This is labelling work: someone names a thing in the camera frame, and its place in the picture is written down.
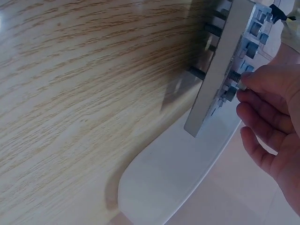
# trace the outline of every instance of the finger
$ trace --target finger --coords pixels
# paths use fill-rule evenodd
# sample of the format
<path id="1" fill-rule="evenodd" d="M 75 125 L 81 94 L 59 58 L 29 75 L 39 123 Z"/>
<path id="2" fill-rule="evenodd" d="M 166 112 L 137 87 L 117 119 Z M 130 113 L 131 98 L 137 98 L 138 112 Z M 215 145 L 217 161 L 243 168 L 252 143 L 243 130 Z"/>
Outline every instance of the finger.
<path id="1" fill-rule="evenodd" d="M 270 103 L 274 106 L 278 111 L 284 113 L 286 115 L 290 115 L 286 101 L 279 95 L 271 94 L 271 93 L 257 93 L 262 100 Z"/>
<path id="2" fill-rule="evenodd" d="M 244 85 L 258 93 L 274 93 L 287 103 L 300 90 L 300 64 L 288 66 L 266 65 L 253 73 L 246 73 L 241 80 Z"/>
<path id="3" fill-rule="evenodd" d="M 244 124 L 250 127 L 264 143 L 279 152 L 280 146 L 286 137 L 285 133 L 273 128 L 248 103 L 240 103 L 237 107 L 237 114 Z"/>
<path id="4" fill-rule="evenodd" d="M 269 103 L 263 101 L 252 90 L 238 91 L 237 97 L 240 102 L 249 103 L 252 108 L 275 129 L 286 134 L 295 132 L 290 116 L 279 112 Z"/>
<path id="5" fill-rule="evenodd" d="M 244 148 L 249 156 L 260 168 L 271 175 L 271 167 L 275 156 L 261 146 L 251 128 L 243 127 L 240 130 L 240 134 Z"/>

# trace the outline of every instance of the white plastic part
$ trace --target white plastic part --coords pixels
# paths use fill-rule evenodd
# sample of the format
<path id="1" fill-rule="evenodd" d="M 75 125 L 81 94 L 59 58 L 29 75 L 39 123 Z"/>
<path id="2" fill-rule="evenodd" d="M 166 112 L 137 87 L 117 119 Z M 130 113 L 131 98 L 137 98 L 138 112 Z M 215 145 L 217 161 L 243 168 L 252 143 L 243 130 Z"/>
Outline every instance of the white plastic part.
<path id="1" fill-rule="evenodd" d="M 184 129 L 188 112 L 145 148 L 120 179 L 119 209 L 135 225 L 163 225 L 189 198 L 240 123 L 235 98 L 194 138 Z"/>

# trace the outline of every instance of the floor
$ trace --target floor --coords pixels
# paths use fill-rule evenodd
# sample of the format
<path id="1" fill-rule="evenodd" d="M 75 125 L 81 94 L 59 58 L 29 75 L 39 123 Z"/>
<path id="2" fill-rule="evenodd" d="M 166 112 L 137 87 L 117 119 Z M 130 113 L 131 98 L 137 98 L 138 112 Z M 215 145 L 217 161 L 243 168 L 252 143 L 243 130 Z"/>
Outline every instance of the floor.
<path id="1" fill-rule="evenodd" d="M 167 225 L 298 225 L 276 182 L 243 149 L 239 129 L 198 189 Z"/>

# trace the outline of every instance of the white curved surface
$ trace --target white curved surface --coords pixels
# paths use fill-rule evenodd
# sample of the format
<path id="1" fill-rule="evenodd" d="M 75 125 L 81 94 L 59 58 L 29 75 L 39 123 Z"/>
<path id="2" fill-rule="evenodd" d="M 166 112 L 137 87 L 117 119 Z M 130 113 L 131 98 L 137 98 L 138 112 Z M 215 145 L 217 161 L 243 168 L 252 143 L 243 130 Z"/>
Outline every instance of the white curved surface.
<path id="1" fill-rule="evenodd" d="M 135 225 L 162 225 L 188 199 L 228 144 L 240 119 L 237 99 L 226 103 L 194 138 L 188 112 L 145 148 L 123 173 L 119 209 Z"/>

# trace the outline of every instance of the hand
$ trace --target hand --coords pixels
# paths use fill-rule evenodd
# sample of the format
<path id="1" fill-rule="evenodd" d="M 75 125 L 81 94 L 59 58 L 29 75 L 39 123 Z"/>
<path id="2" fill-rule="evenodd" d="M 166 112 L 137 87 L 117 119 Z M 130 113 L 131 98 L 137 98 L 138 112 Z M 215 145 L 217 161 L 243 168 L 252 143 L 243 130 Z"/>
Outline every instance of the hand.
<path id="1" fill-rule="evenodd" d="M 250 88 L 237 93 L 237 114 L 246 125 L 240 131 L 243 145 L 300 215 L 300 65 L 263 66 L 242 82 Z"/>

